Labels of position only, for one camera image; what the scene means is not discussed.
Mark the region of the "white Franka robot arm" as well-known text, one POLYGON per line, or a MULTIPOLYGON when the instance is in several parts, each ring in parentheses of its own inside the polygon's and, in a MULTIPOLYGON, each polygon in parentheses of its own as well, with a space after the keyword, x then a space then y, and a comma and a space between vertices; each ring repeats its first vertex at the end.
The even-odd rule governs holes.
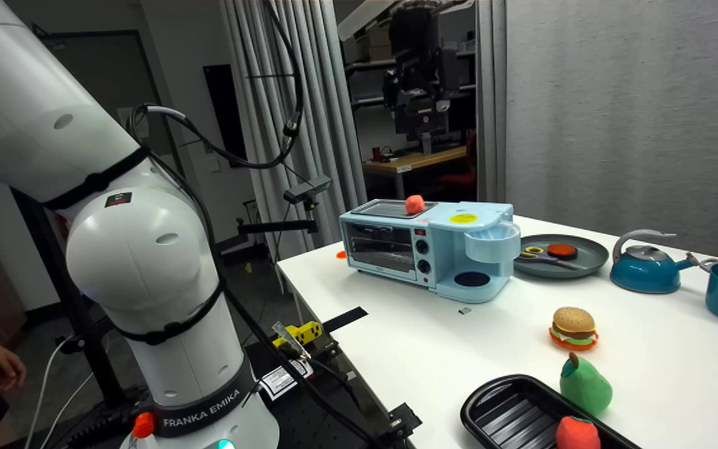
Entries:
POLYGON ((136 360, 155 432, 121 449, 280 446, 192 196, 2 0, 0 183, 69 221, 69 279, 136 360))

